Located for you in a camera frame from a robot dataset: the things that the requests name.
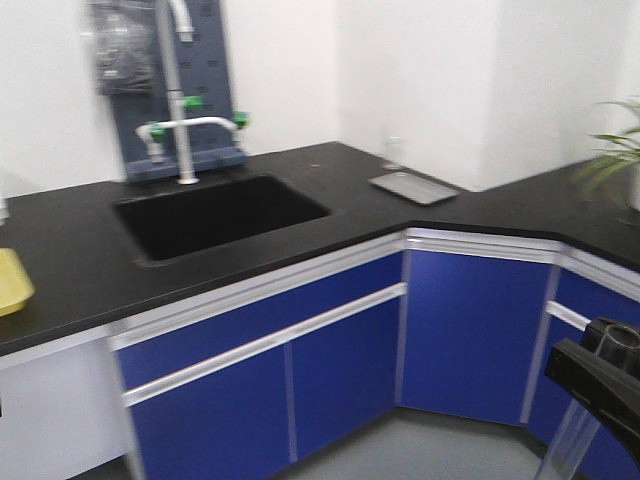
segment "white wall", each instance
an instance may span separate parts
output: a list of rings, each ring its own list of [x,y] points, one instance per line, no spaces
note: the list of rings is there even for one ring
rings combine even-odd
[[[481,175],[485,189],[594,155],[596,103],[618,94],[633,1],[503,0]]]
[[[80,0],[2,2],[0,190],[13,196],[118,178],[115,132],[94,94]]]
[[[249,153],[337,138],[333,1],[224,0],[232,89]],[[0,191],[121,179],[105,99],[80,37],[83,0],[5,0],[0,14]]]
[[[460,185],[479,175],[499,0],[338,3],[341,141]]]
[[[227,0],[234,104],[251,112],[251,154],[336,140],[335,2]]]
[[[634,5],[339,2],[341,140],[379,153],[386,129],[401,163],[471,190],[584,159],[609,120],[594,104],[620,93]]]
[[[122,178],[82,3],[2,3],[8,196]],[[587,134],[622,115],[594,103],[638,93],[633,0],[222,3],[250,154],[336,139],[379,154],[393,135],[402,163],[482,190],[589,156]]]

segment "gray floor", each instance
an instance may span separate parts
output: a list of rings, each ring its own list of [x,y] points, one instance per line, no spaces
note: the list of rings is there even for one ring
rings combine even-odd
[[[396,409],[270,480],[531,480],[543,450],[516,427]],[[129,478],[118,459],[73,480]]]

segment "drawer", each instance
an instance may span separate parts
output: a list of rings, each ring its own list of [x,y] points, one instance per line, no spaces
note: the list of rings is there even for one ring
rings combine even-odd
[[[116,352],[126,389],[223,353],[401,281],[396,253]]]

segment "gooseneck faucet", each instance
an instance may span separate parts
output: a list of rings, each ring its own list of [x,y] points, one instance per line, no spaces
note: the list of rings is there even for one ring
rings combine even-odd
[[[173,43],[173,32],[171,31],[171,18],[168,7],[170,6],[173,12],[176,32],[180,37],[180,41],[193,41],[193,26],[189,10],[184,0],[157,0],[156,5],[156,22],[158,25],[158,37],[160,40],[164,78],[167,87],[167,101],[169,103],[171,121],[174,122],[173,134],[176,141],[176,154],[178,157],[178,168],[180,170],[178,182],[183,185],[189,185],[196,183],[198,179],[195,176],[193,168],[189,134],[185,125],[185,99],[180,85],[180,72],[178,70],[178,61]]]

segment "green leaf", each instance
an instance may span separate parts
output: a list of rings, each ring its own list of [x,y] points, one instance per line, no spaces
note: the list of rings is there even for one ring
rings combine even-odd
[[[593,150],[596,152],[611,153],[612,155],[618,155],[618,154],[626,154],[626,155],[634,155],[634,156],[640,155],[640,149],[638,148],[635,148],[633,150],[617,149],[617,148],[594,148]]]
[[[638,125],[637,127],[631,127],[628,128],[626,130],[623,130],[622,132],[620,132],[620,135],[631,135],[633,133],[640,133],[640,125]]]
[[[584,188],[585,194],[587,196],[590,196],[594,192],[594,190],[596,188],[598,188],[602,184],[602,182],[604,182],[611,175],[613,175],[614,173],[616,173],[619,170],[622,170],[623,168],[628,168],[631,165],[635,165],[639,161],[640,160],[635,160],[635,161],[629,161],[629,160],[616,161],[612,165],[610,165],[608,167],[605,167],[605,168],[602,168],[598,173],[593,175],[593,177],[591,177],[591,179],[585,185],[585,188]]]
[[[620,160],[634,161],[640,159],[640,150],[615,150],[615,149],[598,149],[606,157],[616,157]]]
[[[629,110],[640,120],[640,104],[636,102],[601,102],[600,105],[618,105]]]
[[[579,183],[590,175],[594,175],[596,172],[618,162],[620,162],[620,159],[614,155],[607,155],[604,157],[596,158],[595,160],[591,160],[580,170],[576,171],[571,176],[570,181],[573,183]]]
[[[598,140],[605,140],[607,142],[611,142],[615,145],[620,145],[621,147],[627,148],[629,150],[635,150],[640,147],[640,143],[630,137],[623,137],[621,135],[613,135],[610,133],[601,133],[598,135],[591,135],[591,137],[596,138]]]

